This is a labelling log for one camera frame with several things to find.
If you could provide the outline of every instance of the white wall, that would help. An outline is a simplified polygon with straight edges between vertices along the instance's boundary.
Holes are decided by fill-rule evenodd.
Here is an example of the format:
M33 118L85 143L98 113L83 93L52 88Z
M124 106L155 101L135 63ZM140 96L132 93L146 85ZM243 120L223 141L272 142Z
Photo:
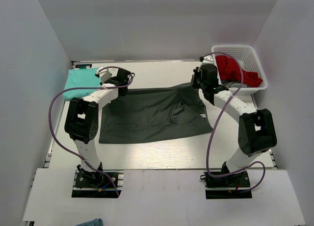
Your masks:
M71 60L196 59L253 44L276 0L39 0Z
M288 170L307 225L314 225L314 0L278 0L254 48L268 79L256 95L273 114L280 168Z
M71 62L38 0L0 0L0 225L18 226ZM56 104L54 117L60 108Z

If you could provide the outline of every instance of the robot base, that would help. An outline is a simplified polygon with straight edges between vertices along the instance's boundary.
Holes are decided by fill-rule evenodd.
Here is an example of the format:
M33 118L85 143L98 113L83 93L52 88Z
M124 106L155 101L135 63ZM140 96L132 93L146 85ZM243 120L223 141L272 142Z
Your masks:
M213 175L222 174L220 171L211 172ZM205 181L206 199L248 199L252 198L250 180L246 171L223 178L213 178L204 172L200 176Z
M106 173L111 177L119 194L121 194L123 171L106 171ZM76 171L72 189L72 198L118 198L118 196L106 176L103 176L100 182L95 183L94 180L91 180L79 171Z

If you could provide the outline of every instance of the table top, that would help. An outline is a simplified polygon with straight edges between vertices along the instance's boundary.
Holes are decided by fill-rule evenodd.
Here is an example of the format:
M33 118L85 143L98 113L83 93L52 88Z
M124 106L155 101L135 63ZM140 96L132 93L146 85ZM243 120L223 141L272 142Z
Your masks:
M188 61L158 61L158 62L105 62L93 63L92 68L102 66L118 66L135 73L135 78L130 88L160 88L171 87L191 80L193 69L200 66L200 62ZM211 126L221 111L211 105L203 97L200 98L207 108L208 120ZM250 95L239 96L248 105L254 105ZM65 119L69 102L64 104L63 112L56 132L58 140L70 150L77 152L73 140L64 131ZM224 114L217 127L212 147L210 149L210 168L221 168L238 148L237 143L238 124L228 114ZM165 140L144 144L99 144L97 153L103 168L107 170L125 169L205 169L206 150L210 134L194 137ZM263 153L256 160L273 167L270 154ZM73 168L80 164L80 160L64 151L55 142L52 145L52 157L49 168Z
M126 170L118 199L72 198L72 169L38 169L24 221L71 226L102 218L106 226L303 225L285 170L267 170L251 199L207 200L201 170ZM248 170L252 185L262 170Z

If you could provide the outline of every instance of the gray wall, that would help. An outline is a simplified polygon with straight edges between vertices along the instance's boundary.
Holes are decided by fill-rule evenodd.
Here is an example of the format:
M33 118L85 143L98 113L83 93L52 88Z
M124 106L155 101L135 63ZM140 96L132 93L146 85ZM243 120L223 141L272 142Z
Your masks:
M38 0L0 0L1 226L20 225L51 140L48 106L70 66Z
M314 225L314 0L278 0L254 43L268 79L256 95L273 113L280 168L288 170L307 225Z
M252 45L276 0L39 2L71 60L150 60Z

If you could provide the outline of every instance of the teal cloth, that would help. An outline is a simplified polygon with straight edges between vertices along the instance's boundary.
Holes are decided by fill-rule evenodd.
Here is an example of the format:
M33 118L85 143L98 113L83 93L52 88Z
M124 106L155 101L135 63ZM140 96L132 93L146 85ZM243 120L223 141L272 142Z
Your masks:
M100 87L100 78L95 76L98 68L69 70L68 80L64 89L74 87ZM90 95L96 90L71 90L63 93L65 100L70 100L74 97L81 98Z
M103 220L102 219L94 219L92 221L83 223L83 224L79 224L76 226L104 226Z

